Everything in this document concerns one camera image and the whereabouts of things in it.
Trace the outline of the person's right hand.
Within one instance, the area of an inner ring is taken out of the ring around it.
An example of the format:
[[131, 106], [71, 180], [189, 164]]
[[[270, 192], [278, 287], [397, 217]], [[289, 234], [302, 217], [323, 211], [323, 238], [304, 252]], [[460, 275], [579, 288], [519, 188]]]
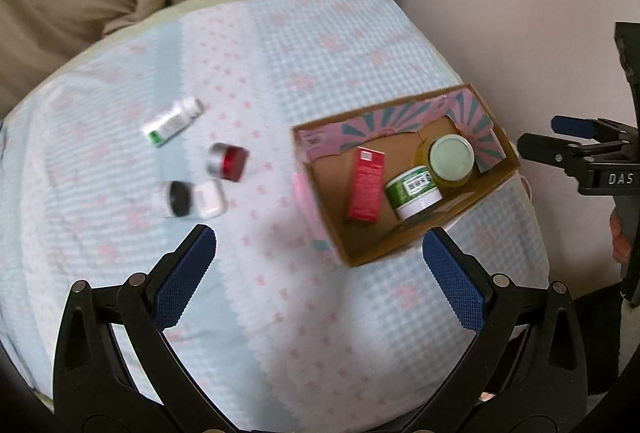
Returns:
[[622, 220], [618, 211], [614, 209], [610, 216], [610, 230], [612, 234], [612, 257], [620, 264], [626, 264], [631, 256], [632, 245], [623, 233]]

